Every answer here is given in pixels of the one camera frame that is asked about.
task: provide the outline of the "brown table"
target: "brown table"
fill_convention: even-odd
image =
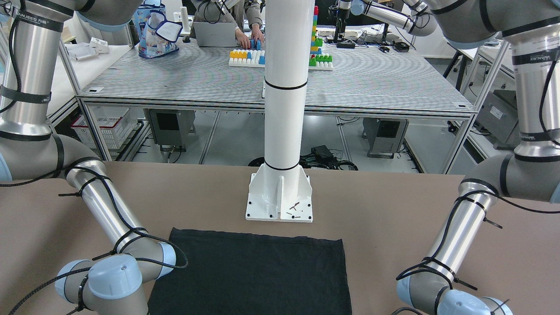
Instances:
[[[396,275],[420,262],[446,219],[461,177],[308,170],[315,222],[246,221],[253,168],[108,163],[108,174],[145,227],[167,238],[171,228],[343,239],[354,314],[387,315],[404,306]],[[0,189],[0,314],[66,263],[112,247],[85,204],[59,179]],[[523,202],[543,210],[546,203]],[[516,314],[558,314],[560,215],[538,215],[503,202],[483,224],[458,276],[477,296],[511,299]],[[147,291],[152,285],[147,284]],[[469,289],[456,285],[461,290]],[[66,314],[73,305],[54,286],[18,314]]]

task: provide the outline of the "laptop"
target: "laptop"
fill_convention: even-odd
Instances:
[[[199,47],[236,47],[235,23],[194,22]]]

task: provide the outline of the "black cloth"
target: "black cloth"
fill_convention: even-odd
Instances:
[[[189,266],[158,279],[162,314],[352,314],[342,240],[173,228]]]

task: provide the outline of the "white pillar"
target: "white pillar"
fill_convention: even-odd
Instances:
[[[313,0],[267,1],[266,161],[251,177],[245,218],[312,222],[311,185],[299,166]]]

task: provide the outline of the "plastic crate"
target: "plastic crate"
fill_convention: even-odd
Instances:
[[[109,150],[118,150],[136,125],[129,108],[96,106],[92,108],[97,116],[97,123]],[[82,115],[70,126],[83,144],[95,149],[94,138],[87,126],[86,118]]]

